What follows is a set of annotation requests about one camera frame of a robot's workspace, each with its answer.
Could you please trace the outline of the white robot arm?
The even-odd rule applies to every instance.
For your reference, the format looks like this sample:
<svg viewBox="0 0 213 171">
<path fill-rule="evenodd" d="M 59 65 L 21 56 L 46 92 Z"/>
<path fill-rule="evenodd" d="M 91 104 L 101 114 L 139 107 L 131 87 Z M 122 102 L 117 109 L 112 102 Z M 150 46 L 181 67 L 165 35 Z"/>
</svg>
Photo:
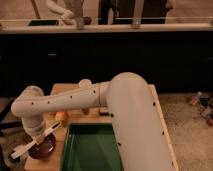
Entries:
<svg viewBox="0 0 213 171">
<path fill-rule="evenodd" d="M 138 74 L 124 72 L 108 82 L 48 96 L 29 86 L 11 111 L 22 119 L 26 133 L 36 137 L 44 133 L 45 112 L 97 107 L 108 109 L 124 171 L 176 171 L 164 118 L 148 83 Z"/>
</svg>

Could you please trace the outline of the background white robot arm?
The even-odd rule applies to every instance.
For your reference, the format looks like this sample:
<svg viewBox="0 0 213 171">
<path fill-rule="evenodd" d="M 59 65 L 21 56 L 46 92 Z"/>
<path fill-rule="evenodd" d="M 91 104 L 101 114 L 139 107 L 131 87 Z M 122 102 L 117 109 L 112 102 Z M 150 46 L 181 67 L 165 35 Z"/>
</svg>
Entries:
<svg viewBox="0 0 213 171">
<path fill-rule="evenodd" d="M 58 14 L 66 25 L 74 25 L 74 13 L 71 10 L 59 6 L 57 1 L 58 0 L 46 0 L 48 9 L 51 12 Z"/>
</svg>

